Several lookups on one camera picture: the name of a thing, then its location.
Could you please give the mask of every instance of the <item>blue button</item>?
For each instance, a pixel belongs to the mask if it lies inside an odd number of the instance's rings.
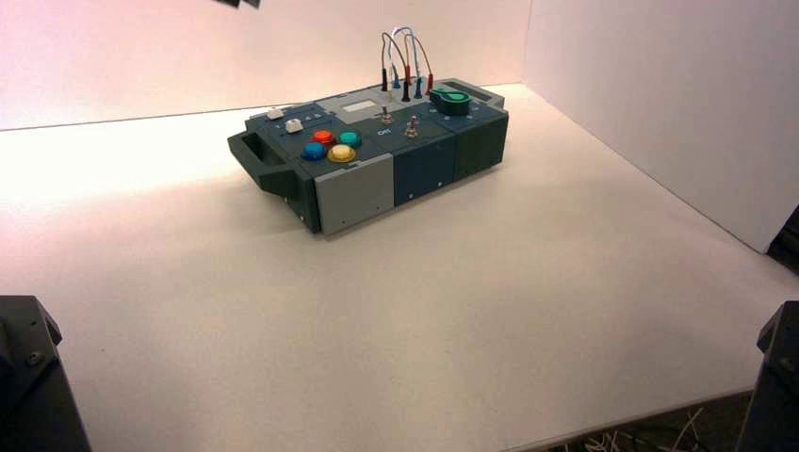
[[[322,143],[308,143],[302,149],[302,158],[305,160],[321,160],[327,155]]]

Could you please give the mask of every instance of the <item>black wire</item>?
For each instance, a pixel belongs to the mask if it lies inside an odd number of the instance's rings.
[[[682,432],[682,430],[680,428],[667,427],[667,426],[646,426],[646,425],[644,425],[644,426],[636,426],[635,430],[636,431],[669,431],[669,432],[676,433],[677,435],[679,435],[680,432]],[[704,445],[701,441],[699,441],[692,434],[691,435],[683,434],[682,435],[682,439],[680,439],[680,442],[682,443],[683,440],[685,440],[686,438],[688,438],[691,441],[693,441],[693,443],[696,444],[696,446],[699,447],[700,449],[702,449],[704,452],[710,452],[709,447]]]

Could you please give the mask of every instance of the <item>white wall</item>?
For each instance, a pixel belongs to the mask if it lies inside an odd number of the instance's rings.
[[[530,0],[0,2],[0,129],[311,100],[380,82],[413,24],[433,73],[522,77]]]
[[[799,203],[799,2],[536,0],[525,80],[756,250]]]

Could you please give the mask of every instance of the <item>green button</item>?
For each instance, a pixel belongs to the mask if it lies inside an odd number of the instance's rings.
[[[434,89],[432,92],[438,94],[444,102],[461,104],[472,100],[471,96],[463,91],[444,91],[443,89]]]
[[[344,132],[343,134],[338,136],[338,142],[341,144],[346,144],[353,148],[357,148],[361,145],[361,136],[356,134],[355,132]]]

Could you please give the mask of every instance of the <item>yellow button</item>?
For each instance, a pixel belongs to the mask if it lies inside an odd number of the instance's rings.
[[[335,163],[347,163],[355,159],[355,150],[346,144],[336,144],[327,152],[327,158]]]

